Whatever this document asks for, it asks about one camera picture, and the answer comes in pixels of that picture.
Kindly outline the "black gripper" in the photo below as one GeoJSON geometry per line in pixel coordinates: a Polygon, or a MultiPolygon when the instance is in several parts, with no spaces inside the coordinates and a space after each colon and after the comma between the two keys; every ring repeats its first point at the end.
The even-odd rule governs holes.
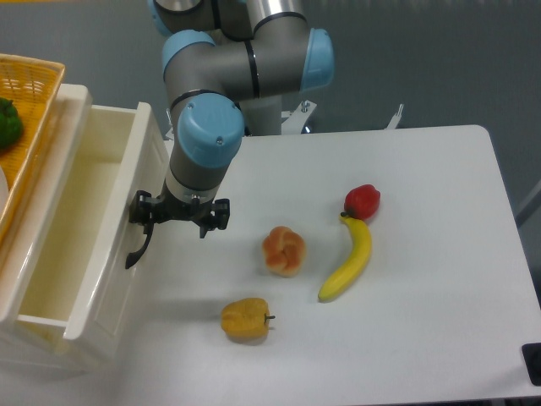
{"type": "Polygon", "coordinates": [[[155,197],[145,190],[137,190],[129,205],[128,221],[142,227],[171,220],[194,222],[199,226],[199,237],[203,239],[209,231],[225,230],[229,217],[229,199],[203,202],[200,198],[191,198],[184,202],[168,188],[163,188],[155,197]]]}

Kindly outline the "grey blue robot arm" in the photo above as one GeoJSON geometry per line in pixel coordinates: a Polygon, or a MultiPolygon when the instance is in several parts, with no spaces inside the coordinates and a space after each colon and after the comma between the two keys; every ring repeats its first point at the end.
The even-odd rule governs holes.
{"type": "Polygon", "coordinates": [[[162,78],[174,146],[161,193],[138,191],[129,220],[224,229],[229,202],[216,193],[245,134],[239,104],[309,91],[334,76],[331,38],[308,25],[297,1],[151,1],[166,41],[162,78]]]}

